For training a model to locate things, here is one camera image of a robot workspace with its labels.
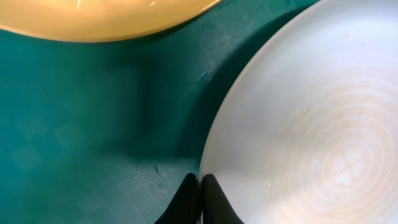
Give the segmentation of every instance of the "plate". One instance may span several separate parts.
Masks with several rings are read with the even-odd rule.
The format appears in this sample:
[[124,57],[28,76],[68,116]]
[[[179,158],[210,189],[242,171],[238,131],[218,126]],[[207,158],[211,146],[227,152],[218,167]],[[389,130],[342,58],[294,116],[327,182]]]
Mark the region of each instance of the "plate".
[[2,0],[0,29],[70,42],[152,34],[185,22],[220,0]]
[[208,135],[246,224],[398,223],[398,1],[325,0],[242,71]]

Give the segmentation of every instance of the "white ceramic dish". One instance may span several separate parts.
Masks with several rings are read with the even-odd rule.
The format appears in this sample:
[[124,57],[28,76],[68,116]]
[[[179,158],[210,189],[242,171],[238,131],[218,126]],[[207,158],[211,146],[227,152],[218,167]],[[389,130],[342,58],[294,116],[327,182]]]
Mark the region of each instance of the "white ceramic dish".
[[398,1],[324,0],[271,38],[214,120],[200,175],[252,223],[398,223]]

